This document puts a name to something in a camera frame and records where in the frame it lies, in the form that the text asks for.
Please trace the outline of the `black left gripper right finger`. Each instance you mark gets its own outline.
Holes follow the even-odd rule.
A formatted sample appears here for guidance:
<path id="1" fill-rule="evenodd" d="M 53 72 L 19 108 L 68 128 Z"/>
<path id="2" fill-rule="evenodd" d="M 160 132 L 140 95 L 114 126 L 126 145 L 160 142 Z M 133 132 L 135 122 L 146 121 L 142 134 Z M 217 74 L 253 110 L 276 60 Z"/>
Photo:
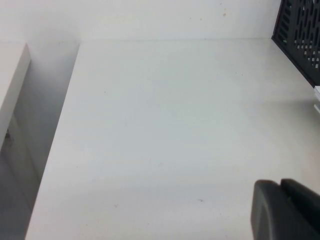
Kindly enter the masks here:
<path id="1" fill-rule="evenodd" d="M 282 240 L 318 240 L 320 238 L 320 195 L 293 179 L 282 179 Z"/>

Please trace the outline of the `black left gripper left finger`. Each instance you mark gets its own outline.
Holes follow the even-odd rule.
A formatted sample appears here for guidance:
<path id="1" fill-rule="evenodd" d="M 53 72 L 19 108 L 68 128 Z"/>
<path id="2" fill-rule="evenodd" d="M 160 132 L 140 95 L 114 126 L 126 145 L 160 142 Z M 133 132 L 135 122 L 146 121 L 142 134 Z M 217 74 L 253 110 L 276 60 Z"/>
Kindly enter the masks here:
<path id="1" fill-rule="evenodd" d="M 250 216 L 255 240 L 295 240 L 295 220 L 294 211 L 276 182 L 255 182 Z"/>

